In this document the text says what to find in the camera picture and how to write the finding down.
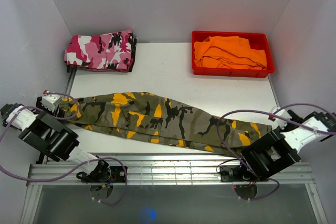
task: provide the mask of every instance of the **pink camouflage fabric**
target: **pink camouflage fabric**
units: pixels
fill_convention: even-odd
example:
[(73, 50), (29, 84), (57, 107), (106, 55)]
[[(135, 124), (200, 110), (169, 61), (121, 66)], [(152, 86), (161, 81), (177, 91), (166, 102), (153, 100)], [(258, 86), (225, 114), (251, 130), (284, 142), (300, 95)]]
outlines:
[(131, 72), (137, 39), (133, 30), (96, 36), (76, 35), (64, 53), (68, 66), (93, 71)]

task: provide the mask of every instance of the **gray wall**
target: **gray wall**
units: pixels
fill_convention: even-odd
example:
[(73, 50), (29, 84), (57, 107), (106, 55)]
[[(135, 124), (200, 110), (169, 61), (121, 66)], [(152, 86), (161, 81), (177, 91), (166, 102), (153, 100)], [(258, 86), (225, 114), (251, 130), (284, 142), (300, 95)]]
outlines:
[[(336, 112), (336, 0), (290, 0), (270, 38), (281, 105), (310, 102)], [(307, 115), (312, 108), (297, 108)], [(329, 223), (336, 223), (336, 137), (303, 148)]]
[(139, 41), (190, 41), (191, 31), (270, 34), (289, 0), (54, 0), (71, 33), (133, 28)]
[[(68, 75), (62, 51), (70, 32), (53, 0), (0, 0), (0, 6), (0, 107), (35, 104), (45, 89), (63, 91)], [(0, 163), (27, 176), (38, 153), (17, 136), (10, 129), (0, 143)], [(0, 223), (19, 223), (25, 192), (25, 182), (0, 173)]]

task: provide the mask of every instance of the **white tabletop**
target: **white tabletop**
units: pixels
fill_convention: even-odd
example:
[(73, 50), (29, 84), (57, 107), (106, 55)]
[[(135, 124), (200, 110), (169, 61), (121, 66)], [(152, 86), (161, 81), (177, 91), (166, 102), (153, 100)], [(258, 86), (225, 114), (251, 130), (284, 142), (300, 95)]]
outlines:
[[(146, 91), (168, 97), (212, 115), (237, 109), (270, 111), (276, 101), (268, 78), (195, 76), (191, 68), (190, 43), (138, 44), (131, 73), (77, 70), (71, 95), (75, 98), (116, 92)], [(239, 113), (229, 118), (265, 123), (265, 115)], [(71, 125), (81, 147), (91, 153), (205, 153), (112, 135)]]

